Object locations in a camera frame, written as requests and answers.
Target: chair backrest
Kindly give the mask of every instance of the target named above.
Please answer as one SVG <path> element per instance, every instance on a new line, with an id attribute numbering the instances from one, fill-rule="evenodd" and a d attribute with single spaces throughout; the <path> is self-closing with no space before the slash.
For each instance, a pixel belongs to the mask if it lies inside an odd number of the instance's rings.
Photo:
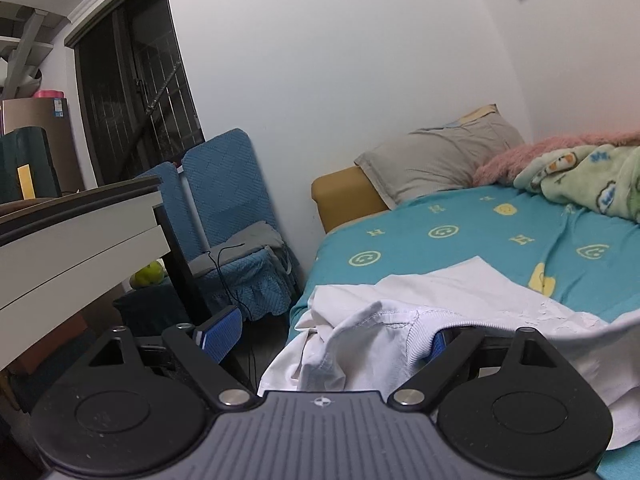
<path id="1" fill-rule="evenodd" d="M 182 168 L 210 246 L 264 220 L 278 229 L 251 141 L 235 129 L 191 148 Z"/>
<path id="2" fill-rule="evenodd" d="M 187 261 L 193 260 L 204 252 L 204 248 L 198 238 L 196 226 L 189 212 L 184 190 L 180 183 L 180 175 L 175 166 L 170 162 L 163 162 L 151 168 L 140 176 L 157 175 L 162 180 L 160 194 L 164 209 L 178 238 L 180 248 Z"/>

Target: cord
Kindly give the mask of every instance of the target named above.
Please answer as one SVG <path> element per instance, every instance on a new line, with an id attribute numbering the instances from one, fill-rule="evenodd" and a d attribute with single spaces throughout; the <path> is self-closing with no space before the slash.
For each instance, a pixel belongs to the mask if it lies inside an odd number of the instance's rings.
<path id="1" fill-rule="evenodd" d="M 227 285 L 225 277 L 222 275 L 222 271 L 220 270 L 220 255 L 222 254 L 222 251 L 224 251 L 225 249 L 235 249 L 238 247 L 242 247 L 244 245 L 244 243 L 242 244 L 238 244 L 238 245 L 231 245 L 231 246 L 227 246 L 227 247 L 223 247 L 222 249 L 220 249 L 218 251 L 218 258 L 217 261 L 215 261 L 213 259 L 213 257 L 211 256 L 211 251 L 207 251 L 207 256 L 209 257 L 209 259 L 212 261 L 212 263 L 215 265 L 216 270 L 218 272 L 218 278 L 220 279 L 220 283 L 222 285 L 223 290 L 225 291 L 226 294 L 226 298 L 228 300 L 228 302 L 230 304 L 234 304 L 234 302 L 232 300 L 236 300 L 236 304 L 238 306 L 238 308 L 242 307 L 244 308 L 245 312 L 246 312 L 246 316 L 248 317 L 249 321 L 254 322 L 254 317 L 251 315 L 251 311 L 249 310 L 249 308 L 242 302 L 240 301 L 240 298 L 238 298 L 237 296 L 234 296 L 231 293 L 231 288 Z M 254 345 L 251 341 L 251 338 L 249 338 L 249 355 L 247 356 L 247 371 L 248 371 L 248 375 L 249 375 L 249 380 L 251 380 L 251 359 L 254 360 L 254 387 L 258 388 L 258 370 L 257 370 L 257 365 L 256 365 L 256 361 L 255 361 L 255 353 L 254 353 Z"/>

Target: silver bolt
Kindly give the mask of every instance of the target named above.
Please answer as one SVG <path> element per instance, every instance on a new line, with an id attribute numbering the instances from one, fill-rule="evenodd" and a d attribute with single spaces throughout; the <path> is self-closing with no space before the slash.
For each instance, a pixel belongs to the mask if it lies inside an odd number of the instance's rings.
<path id="1" fill-rule="evenodd" d="M 225 406 L 242 406 L 251 399 L 251 395 L 244 390 L 225 390 L 219 394 L 218 399 Z"/>
<path id="2" fill-rule="evenodd" d="M 424 400 L 424 393 L 419 390 L 398 390 L 394 393 L 394 400 L 403 406 L 415 406 Z"/>

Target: teal bed sheet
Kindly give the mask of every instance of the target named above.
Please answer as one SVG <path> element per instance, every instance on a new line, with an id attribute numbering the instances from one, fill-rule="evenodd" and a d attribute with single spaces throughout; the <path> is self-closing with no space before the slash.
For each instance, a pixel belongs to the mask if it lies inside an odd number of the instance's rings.
<path id="1" fill-rule="evenodd" d="M 480 256 L 515 283 L 613 321 L 640 308 L 640 226 L 512 187 L 445 191 L 328 234 L 290 313 L 289 339 L 316 285 L 376 283 Z M 640 478 L 640 446 L 607 453 L 606 480 Z"/>

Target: pink fluffy blanket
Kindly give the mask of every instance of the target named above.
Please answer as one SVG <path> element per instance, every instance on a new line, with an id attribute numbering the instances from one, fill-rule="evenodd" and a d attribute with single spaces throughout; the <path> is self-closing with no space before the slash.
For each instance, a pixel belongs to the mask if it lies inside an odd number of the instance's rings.
<path id="1" fill-rule="evenodd" d="M 560 148 L 574 148 L 594 144 L 614 146 L 640 146 L 640 131 L 626 134 L 584 134 L 573 137 L 549 137 L 535 144 L 523 144 L 494 156 L 488 163 L 476 170 L 474 186 L 505 184 L 510 186 L 518 174 L 529 163 L 544 153 Z"/>

